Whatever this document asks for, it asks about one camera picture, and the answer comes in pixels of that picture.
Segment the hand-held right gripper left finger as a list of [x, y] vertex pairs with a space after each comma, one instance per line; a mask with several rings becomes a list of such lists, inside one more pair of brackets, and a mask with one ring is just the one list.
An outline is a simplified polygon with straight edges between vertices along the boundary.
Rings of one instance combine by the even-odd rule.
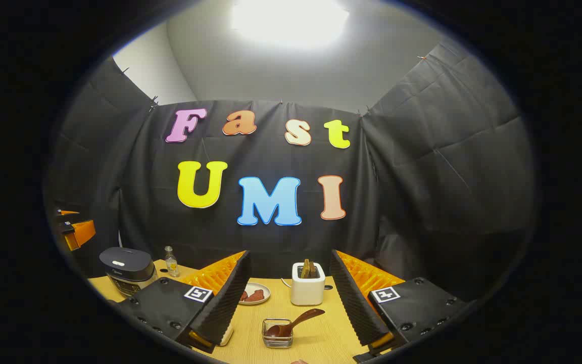
[[251, 272], [250, 252], [242, 251], [181, 282], [159, 278], [122, 300], [119, 311], [179, 345], [210, 354], [222, 342]]

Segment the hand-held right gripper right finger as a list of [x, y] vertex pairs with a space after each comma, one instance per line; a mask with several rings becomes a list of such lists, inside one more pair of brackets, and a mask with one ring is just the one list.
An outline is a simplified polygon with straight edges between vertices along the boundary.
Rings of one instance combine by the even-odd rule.
[[330, 272], [358, 341], [367, 348], [354, 356], [356, 362], [438, 332], [468, 305], [426, 278], [404, 280], [337, 250]]

